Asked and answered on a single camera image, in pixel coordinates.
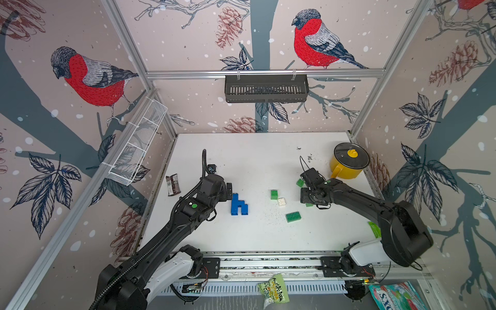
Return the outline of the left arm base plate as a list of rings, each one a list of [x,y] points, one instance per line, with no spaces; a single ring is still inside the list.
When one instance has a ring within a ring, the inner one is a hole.
[[[195,278],[210,280],[210,279],[218,279],[219,275],[220,275],[220,258],[207,257],[201,259]]]

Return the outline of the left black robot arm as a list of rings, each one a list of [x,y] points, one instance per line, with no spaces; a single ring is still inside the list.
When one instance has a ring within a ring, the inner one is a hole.
[[[204,176],[174,205],[164,228],[119,267],[99,275],[91,309],[146,309],[146,283],[173,249],[214,212],[217,203],[232,199],[233,188],[217,174]]]

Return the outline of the blue long lego brick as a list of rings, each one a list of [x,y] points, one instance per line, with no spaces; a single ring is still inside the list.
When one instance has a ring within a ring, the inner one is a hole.
[[[244,200],[240,200],[237,193],[234,193],[231,200],[231,215],[244,215],[247,216],[249,214],[249,206],[245,203]]]

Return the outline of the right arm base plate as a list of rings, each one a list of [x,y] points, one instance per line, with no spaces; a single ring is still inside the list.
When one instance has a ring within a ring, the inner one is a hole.
[[[360,278],[373,278],[375,277],[375,270],[371,264],[366,266],[359,266],[351,258],[348,257],[320,257],[321,267],[319,270],[323,271],[326,278],[337,277],[360,277]]]

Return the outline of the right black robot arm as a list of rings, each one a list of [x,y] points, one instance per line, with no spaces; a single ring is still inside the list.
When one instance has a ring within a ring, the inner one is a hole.
[[[409,202],[381,200],[340,180],[325,180],[314,168],[304,171],[300,178],[305,183],[300,191],[301,203],[317,207],[337,204],[367,218],[380,229],[380,238],[355,242],[343,250],[340,259],[343,271],[349,273],[375,262],[409,267],[433,246],[427,226]]]

